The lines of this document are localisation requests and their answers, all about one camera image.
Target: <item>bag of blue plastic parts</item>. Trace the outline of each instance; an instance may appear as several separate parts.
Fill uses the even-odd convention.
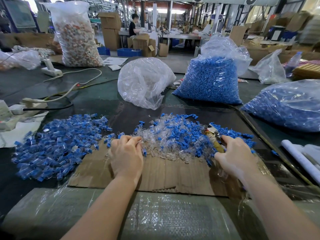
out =
[[[172,93],[182,98],[226,104],[242,104],[238,76],[252,59],[245,47],[228,37],[213,36],[190,61],[182,84]]]
[[[320,80],[274,84],[242,109],[276,125],[302,132],[320,132]]]

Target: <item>black hair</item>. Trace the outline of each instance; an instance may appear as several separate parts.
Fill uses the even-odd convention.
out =
[[[133,14],[131,15],[131,18],[132,18],[132,20],[134,20],[135,18],[139,18],[139,16],[138,16],[138,14],[133,13]]]

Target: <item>black shirt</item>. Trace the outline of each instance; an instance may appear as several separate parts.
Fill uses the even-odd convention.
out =
[[[133,36],[133,35],[137,35],[135,32],[134,32],[134,29],[136,28],[136,25],[134,24],[134,22],[131,22],[130,25],[129,25],[129,36]]]

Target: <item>plastic bottle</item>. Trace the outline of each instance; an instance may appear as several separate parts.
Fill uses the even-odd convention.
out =
[[[294,68],[296,68],[299,65],[301,57],[302,57],[302,52],[299,51],[289,60],[289,62],[286,64],[284,68],[286,77],[292,76],[292,71],[294,70]]]

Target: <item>person's left hand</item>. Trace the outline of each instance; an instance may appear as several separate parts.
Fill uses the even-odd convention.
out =
[[[111,143],[111,167],[115,177],[133,180],[137,186],[142,174],[141,137],[123,135]]]

